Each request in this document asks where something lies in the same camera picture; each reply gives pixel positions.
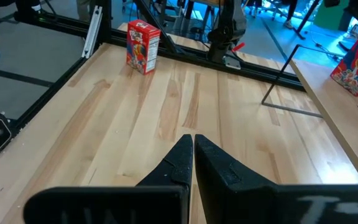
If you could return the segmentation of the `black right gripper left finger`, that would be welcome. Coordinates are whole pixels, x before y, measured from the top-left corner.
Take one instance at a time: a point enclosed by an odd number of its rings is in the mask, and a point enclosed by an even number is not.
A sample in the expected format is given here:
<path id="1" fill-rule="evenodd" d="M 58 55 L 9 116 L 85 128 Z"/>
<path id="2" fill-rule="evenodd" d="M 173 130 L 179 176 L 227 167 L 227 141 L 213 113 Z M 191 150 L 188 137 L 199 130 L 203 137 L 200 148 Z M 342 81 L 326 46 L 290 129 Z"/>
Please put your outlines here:
<path id="1" fill-rule="evenodd" d="M 25 223 L 188 223 L 193 140 L 183 135 L 133 187 L 52 187 L 26 201 Z"/>

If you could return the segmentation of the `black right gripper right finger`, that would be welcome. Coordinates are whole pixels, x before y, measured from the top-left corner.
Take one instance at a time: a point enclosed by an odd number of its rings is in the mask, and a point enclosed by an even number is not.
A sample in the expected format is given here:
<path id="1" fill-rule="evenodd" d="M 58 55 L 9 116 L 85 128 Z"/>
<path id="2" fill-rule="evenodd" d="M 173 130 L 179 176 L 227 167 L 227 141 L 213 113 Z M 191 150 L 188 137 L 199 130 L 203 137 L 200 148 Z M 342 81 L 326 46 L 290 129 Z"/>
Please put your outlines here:
<path id="1" fill-rule="evenodd" d="M 195 166 L 208 223 L 358 223 L 358 185 L 276 184 L 202 134 Z"/>

